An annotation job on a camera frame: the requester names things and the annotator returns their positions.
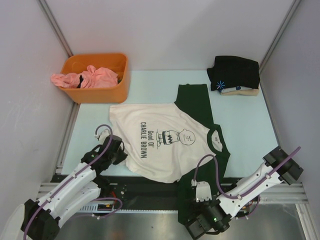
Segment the orange plastic basket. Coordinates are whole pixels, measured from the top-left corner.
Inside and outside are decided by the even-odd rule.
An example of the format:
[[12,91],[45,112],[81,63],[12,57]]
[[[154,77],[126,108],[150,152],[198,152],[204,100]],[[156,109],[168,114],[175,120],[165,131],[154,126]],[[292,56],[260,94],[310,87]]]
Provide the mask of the orange plastic basket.
[[77,54],[56,75],[75,103],[123,103],[129,94],[129,59],[123,53]]

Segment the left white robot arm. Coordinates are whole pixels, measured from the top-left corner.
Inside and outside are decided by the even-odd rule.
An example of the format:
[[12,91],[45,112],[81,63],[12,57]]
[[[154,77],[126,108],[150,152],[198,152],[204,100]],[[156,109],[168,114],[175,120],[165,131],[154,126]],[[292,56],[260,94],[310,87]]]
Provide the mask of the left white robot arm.
[[24,204],[21,225],[24,240],[53,240],[62,226],[91,201],[116,201],[111,197],[110,181],[101,173],[125,158],[124,143],[119,136],[107,136],[87,152],[77,167],[45,196]]

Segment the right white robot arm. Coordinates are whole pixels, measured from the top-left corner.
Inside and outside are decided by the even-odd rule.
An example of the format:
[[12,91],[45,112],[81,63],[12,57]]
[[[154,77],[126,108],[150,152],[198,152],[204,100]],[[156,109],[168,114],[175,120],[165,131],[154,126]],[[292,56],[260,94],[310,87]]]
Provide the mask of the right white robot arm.
[[185,228],[194,240],[203,235],[218,235],[230,227],[230,221],[250,201],[259,199],[269,188],[287,183],[295,183],[304,171],[293,157],[301,148],[287,154],[280,146],[263,157],[264,162],[250,176],[244,177],[224,192],[219,178],[215,179],[219,195],[214,197],[211,186],[206,181],[191,180],[195,188],[195,211]]

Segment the cream and green t-shirt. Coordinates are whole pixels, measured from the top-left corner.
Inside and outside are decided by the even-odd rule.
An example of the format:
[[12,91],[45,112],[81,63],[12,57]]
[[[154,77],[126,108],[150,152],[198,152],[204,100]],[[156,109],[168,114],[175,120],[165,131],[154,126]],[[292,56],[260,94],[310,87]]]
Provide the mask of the cream and green t-shirt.
[[230,152],[214,122],[206,84],[180,85],[173,103],[118,104],[109,109],[113,133],[122,138],[133,173],[152,181],[177,183],[178,222],[193,213],[192,179],[209,183],[225,175]]

